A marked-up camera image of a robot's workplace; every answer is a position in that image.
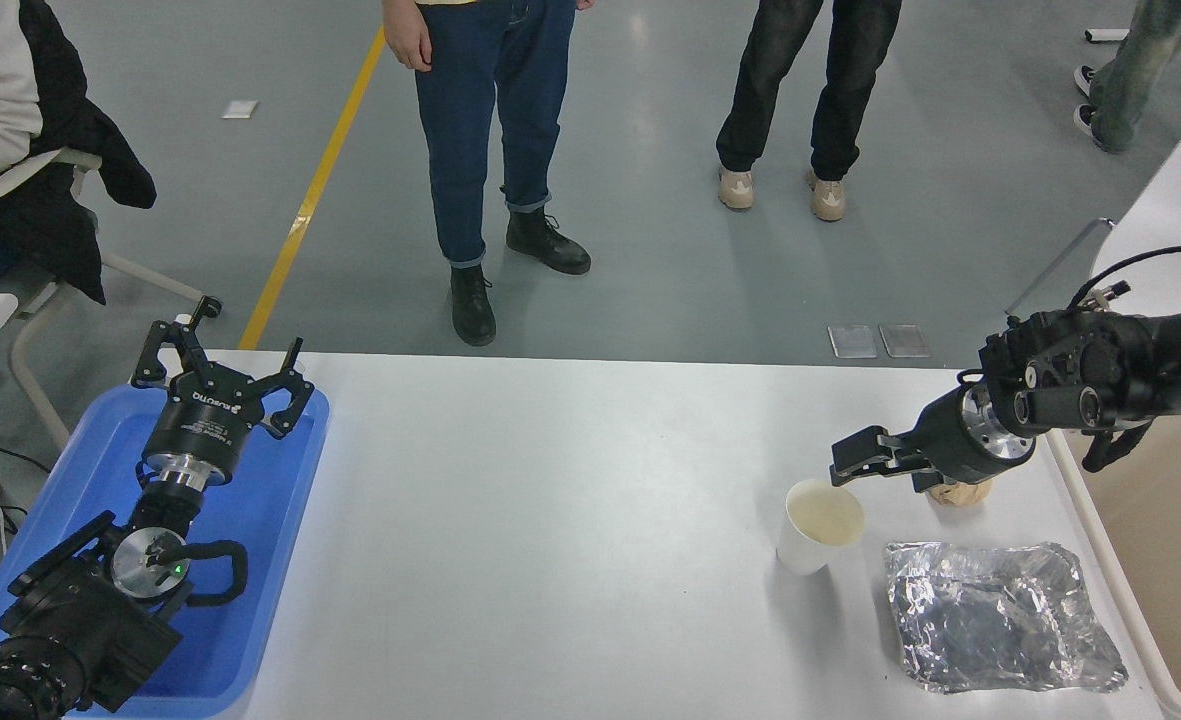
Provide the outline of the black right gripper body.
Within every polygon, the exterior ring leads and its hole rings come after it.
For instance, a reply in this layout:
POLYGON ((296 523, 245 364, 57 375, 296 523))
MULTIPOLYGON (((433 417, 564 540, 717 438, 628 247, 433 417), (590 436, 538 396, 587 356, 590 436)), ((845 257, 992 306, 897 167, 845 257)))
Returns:
POLYGON ((909 434, 911 447, 928 465, 911 474, 915 487, 957 483, 976 486, 1006 470, 1006 462, 965 427, 965 404, 973 395, 971 388, 955 388, 924 407, 909 434))

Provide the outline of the standing person's right hand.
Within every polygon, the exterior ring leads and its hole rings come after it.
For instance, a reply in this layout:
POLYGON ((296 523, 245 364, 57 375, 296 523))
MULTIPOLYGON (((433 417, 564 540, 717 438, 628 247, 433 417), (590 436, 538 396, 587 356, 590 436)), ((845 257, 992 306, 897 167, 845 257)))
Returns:
POLYGON ((394 59, 404 68, 429 73, 433 67, 433 42, 420 6, 413 0, 385 0, 381 18, 386 46, 394 59))

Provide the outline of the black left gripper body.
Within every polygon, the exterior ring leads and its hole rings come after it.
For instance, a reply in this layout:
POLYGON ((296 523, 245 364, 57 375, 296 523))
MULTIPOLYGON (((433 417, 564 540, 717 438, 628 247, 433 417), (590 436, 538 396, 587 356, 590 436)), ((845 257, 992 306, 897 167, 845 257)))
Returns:
POLYGON ((210 483, 230 482, 253 425, 265 418, 266 393, 265 382, 235 369, 174 377, 142 460, 162 471, 188 456, 210 466, 210 483))

